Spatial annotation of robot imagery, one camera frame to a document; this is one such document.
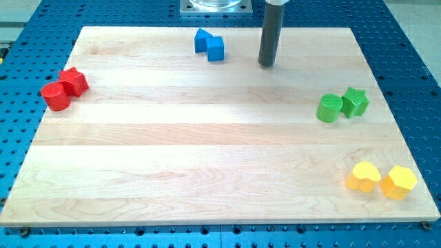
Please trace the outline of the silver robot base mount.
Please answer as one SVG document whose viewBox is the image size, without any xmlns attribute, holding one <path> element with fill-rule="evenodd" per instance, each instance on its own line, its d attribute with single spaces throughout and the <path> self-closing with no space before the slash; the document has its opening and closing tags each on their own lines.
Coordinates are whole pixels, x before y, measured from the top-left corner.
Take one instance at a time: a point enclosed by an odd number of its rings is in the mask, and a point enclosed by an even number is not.
<svg viewBox="0 0 441 248">
<path fill-rule="evenodd" d="M 180 13 L 184 15 L 251 14 L 251 0 L 180 0 Z"/>
</svg>

